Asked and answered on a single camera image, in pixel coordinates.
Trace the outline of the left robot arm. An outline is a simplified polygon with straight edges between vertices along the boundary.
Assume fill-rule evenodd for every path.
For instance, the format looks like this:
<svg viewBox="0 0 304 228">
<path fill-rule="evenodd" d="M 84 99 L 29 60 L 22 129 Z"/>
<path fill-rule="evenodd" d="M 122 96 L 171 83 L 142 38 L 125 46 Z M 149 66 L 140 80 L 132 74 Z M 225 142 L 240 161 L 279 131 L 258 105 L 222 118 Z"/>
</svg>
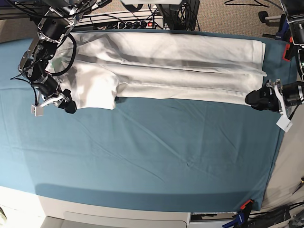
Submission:
<svg viewBox="0 0 304 228">
<path fill-rule="evenodd" d="M 281 85 L 279 79 L 275 82 L 268 80 L 261 89 L 250 92 L 245 102 L 259 111 L 282 114 L 287 108 L 294 106 L 297 109 L 304 103 L 304 2 L 282 0 L 281 5 L 284 13 L 280 17 L 270 17 L 265 11 L 259 12 L 262 23 L 280 19 L 279 30 L 275 35 L 262 36 L 286 42 L 283 60 L 295 58 L 301 80 L 286 85 Z"/>
</svg>

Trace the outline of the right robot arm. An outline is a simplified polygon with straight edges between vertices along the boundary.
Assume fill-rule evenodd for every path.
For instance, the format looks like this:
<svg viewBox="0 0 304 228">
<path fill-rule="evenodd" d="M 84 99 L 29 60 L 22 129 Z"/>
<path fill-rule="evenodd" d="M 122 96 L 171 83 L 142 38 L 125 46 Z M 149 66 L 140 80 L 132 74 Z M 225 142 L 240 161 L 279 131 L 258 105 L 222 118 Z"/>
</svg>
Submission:
<svg viewBox="0 0 304 228">
<path fill-rule="evenodd" d="M 70 34 L 83 15 L 92 12 L 94 0 L 47 0 L 49 9 L 45 15 L 37 15 L 37 37 L 24 53 L 19 64 L 19 75 L 15 80 L 29 83 L 34 91 L 35 100 L 31 111 L 35 116 L 43 115 L 43 108 L 49 104 L 65 110 L 76 112 L 76 103 L 68 89 L 61 89 L 56 77 L 65 74 L 72 66 L 76 56 L 76 41 Z M 49 61 L 67 38 L 72 41 L 72 57 L 68 66 L 58 72 L 46 70 Z"/>
</svg>

